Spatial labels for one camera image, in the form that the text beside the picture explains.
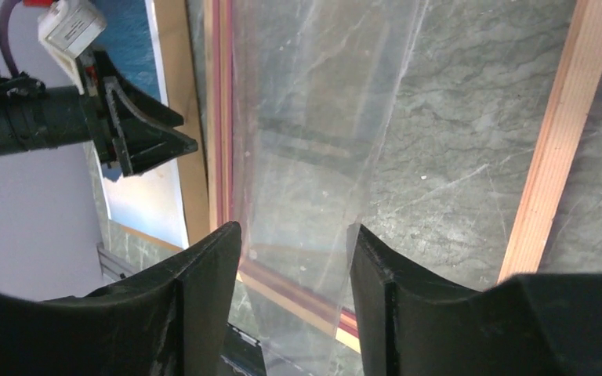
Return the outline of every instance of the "white plastic part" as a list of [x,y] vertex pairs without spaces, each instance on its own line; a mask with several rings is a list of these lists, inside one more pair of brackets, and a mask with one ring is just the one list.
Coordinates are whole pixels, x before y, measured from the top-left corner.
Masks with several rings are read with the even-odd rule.
[[82,79],[75,61],[107,22],[89,0],[59,0],[38,18],[38,40],[49,55],[66,72],[84,94]]

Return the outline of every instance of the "gray marble surface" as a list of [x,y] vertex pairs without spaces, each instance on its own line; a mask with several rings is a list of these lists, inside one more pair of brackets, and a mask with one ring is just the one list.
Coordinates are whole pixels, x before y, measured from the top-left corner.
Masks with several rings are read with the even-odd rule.
[[[190,4],[194,41],[202,38],[198,3]],[[574,4],[429,2],[363,219],[392,248],[457,283],[479,290],[495,283]],[[107,248],[138,268],[168,257],[107,220],[97,173]],[[602,79],[541,271],[602,272]],[[352,307],[349,289],[344,298]],[[230,322],[259,333],[238,282]],[[336,345],[330,374],[362,374],[359,355]]]

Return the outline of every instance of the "transparent plastic sheet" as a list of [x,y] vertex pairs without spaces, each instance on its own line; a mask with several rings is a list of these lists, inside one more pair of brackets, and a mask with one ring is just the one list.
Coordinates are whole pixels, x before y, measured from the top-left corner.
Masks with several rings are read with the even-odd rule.
[[234,215],[269,375],[326,374],[426,0],[234,2]]

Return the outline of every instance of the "gray floor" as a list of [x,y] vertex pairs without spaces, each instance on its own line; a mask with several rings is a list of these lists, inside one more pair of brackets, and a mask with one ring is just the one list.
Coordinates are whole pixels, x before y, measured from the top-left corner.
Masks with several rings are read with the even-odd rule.
[[[392,248],[460,284],[495,283],[574,5],[430,1],[363,221]],[[169,255],[107,221],[96,173],[108,248],[138,268]],[[602,272],[602,79],[541,271]],[[238,284],[230,319],[254,331],[248,305]],[[341,346],[332,374],[361,374],[358,355]]]

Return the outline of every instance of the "plastic sheet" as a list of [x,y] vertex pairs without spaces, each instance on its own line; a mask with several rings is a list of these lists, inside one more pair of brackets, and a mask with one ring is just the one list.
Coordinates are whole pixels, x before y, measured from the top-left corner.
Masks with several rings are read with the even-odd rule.
[[234,2],[234,213],[269,375],[324,375],[425,0]]

